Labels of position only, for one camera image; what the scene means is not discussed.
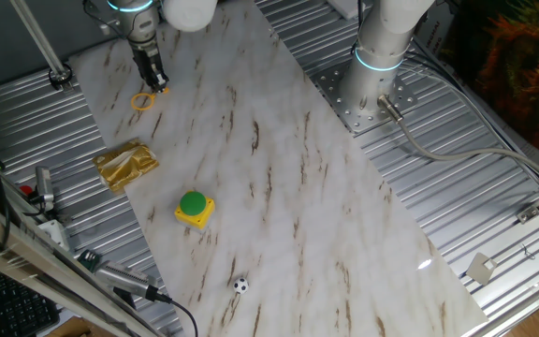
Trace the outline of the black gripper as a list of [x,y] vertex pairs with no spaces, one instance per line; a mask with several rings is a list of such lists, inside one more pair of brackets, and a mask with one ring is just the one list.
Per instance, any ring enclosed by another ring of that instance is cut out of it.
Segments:
[[155,40],[145,42],[131,41],[133,59],[138,66],[140,76],[154,93],[163,92],[167,88],[168,77],[157,65],[159,50]]

